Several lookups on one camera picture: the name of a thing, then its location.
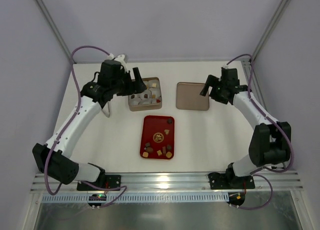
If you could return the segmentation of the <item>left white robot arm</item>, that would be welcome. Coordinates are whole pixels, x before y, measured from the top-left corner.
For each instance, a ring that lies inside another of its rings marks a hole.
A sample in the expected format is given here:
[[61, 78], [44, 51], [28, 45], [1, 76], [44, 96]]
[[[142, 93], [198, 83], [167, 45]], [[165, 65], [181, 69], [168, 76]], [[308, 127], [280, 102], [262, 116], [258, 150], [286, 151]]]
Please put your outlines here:
[[72, 161], [75, 146], [89, 123], [114, 96], [140, 94], [146, 89], [138, 67], [127, 70], [120, 60], [105, 60], [93, 80], [78, 90], [77, 103], [59, 130], [32, 149], [36, 165], [44, 173], [45, 184], [49, 183], [48, 178], [53, 178], [60, 185], [78, 181], [93, 189], [103, 188], [105, 170], [92, 163]]

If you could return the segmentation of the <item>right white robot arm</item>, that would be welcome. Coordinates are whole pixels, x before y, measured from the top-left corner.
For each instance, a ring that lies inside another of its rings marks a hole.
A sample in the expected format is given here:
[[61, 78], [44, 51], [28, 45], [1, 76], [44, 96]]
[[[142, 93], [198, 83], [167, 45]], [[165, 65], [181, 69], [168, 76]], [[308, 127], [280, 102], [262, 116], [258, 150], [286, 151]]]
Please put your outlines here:
[[271, 116], [256, 100], [248, 85], [241, 85], [235, 68], [222, 68], [221, 77], [209, 75], [201, 96], [237, 108], [253, 129], [248, 154], [230, 163], [224, 173], [208, 174], [212, 190], [254, 189], [253, 174], [291, 160], [291, 126]]

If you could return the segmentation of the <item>gold tin lid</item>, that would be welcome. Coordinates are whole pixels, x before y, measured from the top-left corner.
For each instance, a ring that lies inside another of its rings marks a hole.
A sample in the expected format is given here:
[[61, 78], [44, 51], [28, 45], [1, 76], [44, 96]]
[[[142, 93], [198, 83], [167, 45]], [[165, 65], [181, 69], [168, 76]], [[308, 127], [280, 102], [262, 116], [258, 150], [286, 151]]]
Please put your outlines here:
[[176, 85], [176, 103], [179, 110], [208, 111], [210, 108], [209, 95], [200, 95], [204, 83], [178, 82]]

